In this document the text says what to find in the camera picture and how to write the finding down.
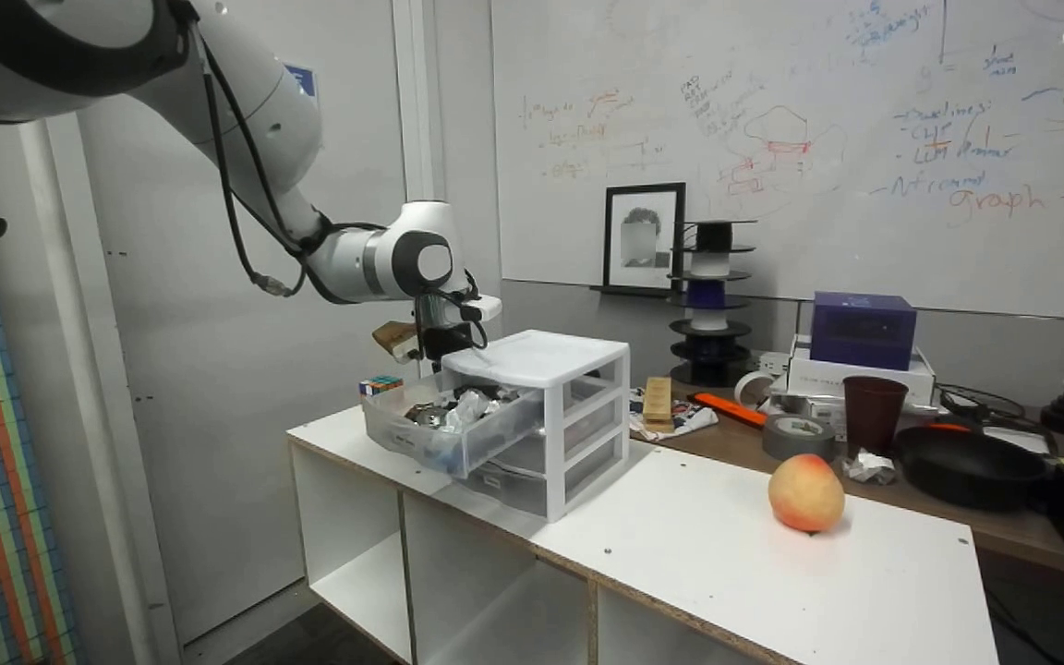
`whiteboard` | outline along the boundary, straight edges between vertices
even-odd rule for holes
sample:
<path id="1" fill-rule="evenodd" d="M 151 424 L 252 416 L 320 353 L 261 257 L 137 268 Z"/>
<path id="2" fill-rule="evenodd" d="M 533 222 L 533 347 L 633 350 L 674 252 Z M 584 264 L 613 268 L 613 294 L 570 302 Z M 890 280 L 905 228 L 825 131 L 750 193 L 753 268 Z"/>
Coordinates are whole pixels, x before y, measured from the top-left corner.
<path id="1" fill-rule="evenodd" d="M 1064 0 L 493 0 L 503 272 L 601 280 L 601 196 L 684 180 L 750 294 L 1064 316 Z"/>

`picture frame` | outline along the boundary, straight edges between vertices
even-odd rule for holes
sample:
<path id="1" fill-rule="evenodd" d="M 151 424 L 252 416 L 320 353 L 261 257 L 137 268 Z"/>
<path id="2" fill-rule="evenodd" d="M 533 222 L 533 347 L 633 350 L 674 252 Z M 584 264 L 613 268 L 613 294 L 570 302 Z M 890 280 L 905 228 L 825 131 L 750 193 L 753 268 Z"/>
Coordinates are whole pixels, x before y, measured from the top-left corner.
<path id="1" fill-rule="evenodd" d="M 684 180 L 605 187 L 601 293 L 674 293 L 679 236 Z"/>

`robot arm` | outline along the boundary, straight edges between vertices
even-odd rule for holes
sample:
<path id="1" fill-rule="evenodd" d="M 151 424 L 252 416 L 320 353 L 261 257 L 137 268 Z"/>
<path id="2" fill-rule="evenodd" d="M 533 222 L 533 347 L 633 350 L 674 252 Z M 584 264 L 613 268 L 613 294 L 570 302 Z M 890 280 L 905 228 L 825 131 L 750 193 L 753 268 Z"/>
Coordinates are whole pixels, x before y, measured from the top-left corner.
<path id="1" fill-rule="evenodd" d="M 317 106 L 243 32 L 227 9 L 187 0 L 0 0 L 0 123 L 32 123 L 128 94 L 221 170 L 225 187 L 273 233 L 333 302 L 412 299 L 421 350 L 471 347 L 480 299 L 455 264 L 444 204 L 406 204 L 390 224 L 341 224 L 298 180 L 317 153 Z"/>

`gray floor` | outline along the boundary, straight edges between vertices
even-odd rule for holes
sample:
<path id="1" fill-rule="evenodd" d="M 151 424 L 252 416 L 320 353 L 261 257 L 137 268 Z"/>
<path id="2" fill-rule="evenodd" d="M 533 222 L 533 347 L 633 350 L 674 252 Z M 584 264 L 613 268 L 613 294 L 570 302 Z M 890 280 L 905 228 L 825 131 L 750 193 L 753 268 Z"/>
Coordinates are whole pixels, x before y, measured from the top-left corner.
<path id="1" fill-rule="evenodd" d="M 311 611 L 234 656 L 234 665 L 394 665 L 394 656 L 360 638 L 333 611 Z"/>

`black cable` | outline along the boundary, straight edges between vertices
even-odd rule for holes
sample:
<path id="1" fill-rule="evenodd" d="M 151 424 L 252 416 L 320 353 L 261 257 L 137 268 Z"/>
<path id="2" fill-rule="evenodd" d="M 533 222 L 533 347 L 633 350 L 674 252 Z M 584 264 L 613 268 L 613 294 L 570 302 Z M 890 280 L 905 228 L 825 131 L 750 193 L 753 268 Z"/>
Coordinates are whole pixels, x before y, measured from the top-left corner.
<path id="1" fill-rule="evenodd" d="M 273 236 L 275 244 L 283 244 L 289 252 L 295 252 L 295 246 L 290 246 L 290 241 L 279 236 L 279 228 L 283 228 L 283 224 L 279 224 L 279 212 L 275 212 L 275 201 L 273 201 L 273 187 L 270 187 L 261 154 L 257 154 L 257 149 L 253 149 L 253 142 L 252 142 L 252 133 L 247 133 L 247 123 L 243 123 L 243 113 L 238 113 L 238 102 L 237 102 L 234 89 L 227 89 L 227 76 L 219 71 L 219 63 L 213 63 L 213 55 L 209 55 L 209 48 L 204 46 L 204 38 L 198 38 L 198 48 L 204 48 L 204 60 L 205 60 L 205 65 L 204 65 L 205 123 L 209 123 L 209 137 L 213 137 L 213 163 L 219 163 L 219 170 L 221 170 L 225 213 L 227 213 L 227 233 L 234 233 L 234 244 L 237 244 L 237 257 L 238 257 L 238 267 L 243 267 L 243 272 L 247 272 L 252 283 L 257 283 L 266 294 L 289 299 L 289 294 L 302 293 L 305 268 L 298 267 L 298 280 L 295 280 L 295 283 L 279 283 L 279 280 L 257 272 L 257 268 L 252 267 L 247 252 L 243 252 L 243 236 L 238 236 L 238 222 L 237 222 L 237 208 L 234 208 L 234 172 L 227 172 L 225 142 L 221 142 L 221 123 L 219 123 L 219 102 L 213 102 L 213 83 L 219 83 L 221 94 L 225 94 L 225 102 L 227 102 L 227 110 L 234 110 L 234 119 L 237 119 L 237 127 L 238 127 L 238 137 L 243 137 L 243 144 L 247 144 L 247 153 L 252 153 L 253 170 L 257 170 L 261 196 L 266 196 L 266 204 L 270 204 L 270 212 L 273 212 L 273 224 L 275 224 L 275 228 L 270 228 L 270 236 Z"/>

